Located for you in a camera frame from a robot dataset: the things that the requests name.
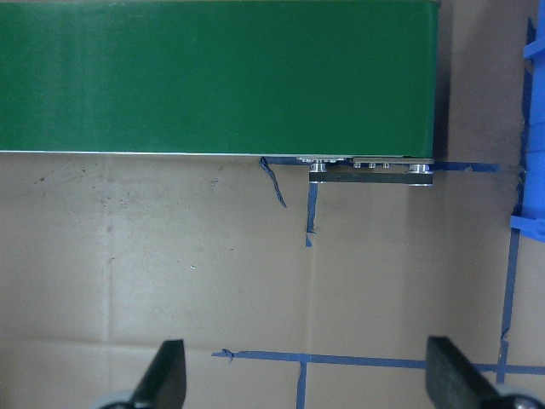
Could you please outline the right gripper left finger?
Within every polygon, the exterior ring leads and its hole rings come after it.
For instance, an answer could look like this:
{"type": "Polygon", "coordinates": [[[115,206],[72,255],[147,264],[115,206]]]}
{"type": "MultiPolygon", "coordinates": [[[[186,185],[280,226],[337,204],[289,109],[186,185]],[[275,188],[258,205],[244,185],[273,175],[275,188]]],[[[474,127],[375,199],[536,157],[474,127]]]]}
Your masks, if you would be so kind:
{"type": "Polygon", "coordinates": [[[184,341],[164,341],[130,396],[129,408],[181,409],[185,398],[184,341]]]}

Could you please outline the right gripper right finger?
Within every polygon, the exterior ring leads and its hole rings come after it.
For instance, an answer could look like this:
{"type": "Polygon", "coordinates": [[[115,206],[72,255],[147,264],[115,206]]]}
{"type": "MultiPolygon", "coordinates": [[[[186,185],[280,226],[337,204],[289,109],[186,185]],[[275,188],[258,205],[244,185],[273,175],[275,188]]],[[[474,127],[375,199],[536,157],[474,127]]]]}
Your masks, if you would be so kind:
{"type": "Polygon", "coordinates": [[[499,392],[448,337],[429,337],[425,387],[438,409],[506,408],[499,392]]]}

